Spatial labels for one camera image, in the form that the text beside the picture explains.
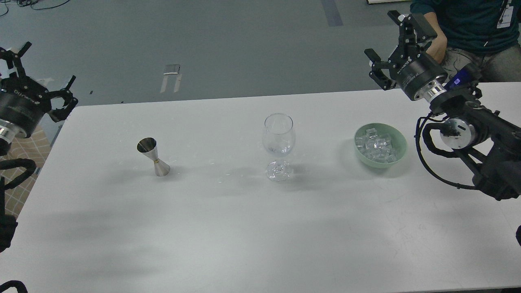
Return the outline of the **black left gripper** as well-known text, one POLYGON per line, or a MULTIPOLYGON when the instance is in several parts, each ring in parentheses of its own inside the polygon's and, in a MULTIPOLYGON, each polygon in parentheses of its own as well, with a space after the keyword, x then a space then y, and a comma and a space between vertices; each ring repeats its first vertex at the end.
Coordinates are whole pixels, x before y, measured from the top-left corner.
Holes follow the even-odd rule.
POLYGON ((48 99, 61 98, 61 108, 53 108, 48 100, 43 101, 47 88, 39 82, 28 79, 26 71, 21 63, 21 57, 31 47, 31 42, 26 42, 18 52, 12 49, 0 48, 0 59, 6 62, 10 70, 7 79, 1 81, 0 119, 1 135, 4 139, 31 137, 41 118, 48 112, 53 122, 63 122, 71 114, 78 104, 71 87, 76 81, 72 75, 67 84, 59 90, 48 92, 48 99))

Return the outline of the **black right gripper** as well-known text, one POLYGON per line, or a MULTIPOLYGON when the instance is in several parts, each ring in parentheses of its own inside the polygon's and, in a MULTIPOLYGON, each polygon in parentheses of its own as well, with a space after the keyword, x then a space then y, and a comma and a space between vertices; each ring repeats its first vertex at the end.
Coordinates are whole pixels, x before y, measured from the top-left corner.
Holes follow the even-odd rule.
POLYGON ((425 46, 438 35, 420 13, 401 14, 388 11, 387 16, 399 27, 398 45, 388 61, 372 49, 363 52, 370 60, 370 78, 383 90, 391 90, 398 85, 412 101, 422 98, 419 91, 430 82, 443 83, 448 74, 429 54, 425 46), (383 70, 389 70, 387 76, 383 70))

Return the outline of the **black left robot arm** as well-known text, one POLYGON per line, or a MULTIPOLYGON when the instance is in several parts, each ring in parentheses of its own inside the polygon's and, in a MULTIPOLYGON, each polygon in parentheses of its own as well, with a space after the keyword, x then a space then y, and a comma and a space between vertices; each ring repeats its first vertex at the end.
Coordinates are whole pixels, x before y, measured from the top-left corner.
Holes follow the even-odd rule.
MULTIPOLYGON (((11 71, 8 77, 1 78, 1 156, 8 154, 15 138, 30 138, 44 115, 54 122, 63 122, 78 104, 71 91, 76 76, 72 76, 63 88, 50 91, 26 74, 21 58, 31 45, 26 42, 18 51, 1 48, 0 57, 11 71)), ((15 216, 6 213, 6 192, 27 181, 37 170, 37 164, 29 158, 1 161, 2 171, 17 168, 22 168, 23 172, 15 178, 1 177, 1 251, 11 246, 18 226, 15 216)))

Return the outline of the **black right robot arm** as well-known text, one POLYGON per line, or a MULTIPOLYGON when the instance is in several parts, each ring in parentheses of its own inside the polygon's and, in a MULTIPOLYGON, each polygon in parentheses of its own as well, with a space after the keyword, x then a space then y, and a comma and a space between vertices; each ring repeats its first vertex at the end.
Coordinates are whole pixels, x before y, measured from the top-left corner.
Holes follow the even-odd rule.
POLYGON ((495 200, 518 198, 520 183, 520 128, 480 103, 481 74, 465 65, 449 82, 448 74, 425 51, 437 34, 420 13, 387 15, 398 26, 398 44, 383 60, 372 48, 369 76, 383 90, 399 87, 412 101, 426 100, 430 112, 416 123, 415 145, 423 167, 437 180, 458 189, 478 190, 495 200), (430 152, 459 158, 473 173, 471 185, 448 181, 437 175, 422 155, 430 152))

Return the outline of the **person's bare hand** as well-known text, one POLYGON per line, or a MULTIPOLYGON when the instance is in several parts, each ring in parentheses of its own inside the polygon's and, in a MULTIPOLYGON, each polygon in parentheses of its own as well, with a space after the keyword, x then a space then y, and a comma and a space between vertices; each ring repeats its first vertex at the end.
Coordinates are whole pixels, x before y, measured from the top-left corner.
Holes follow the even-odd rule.
POLYGON ((433 24, 432 27, 435 30, 437 37, 431 42, 431 45, 426 50, 426 53, 438 64, 441 64, 445 58, 448 39, 437 24, 433 24))

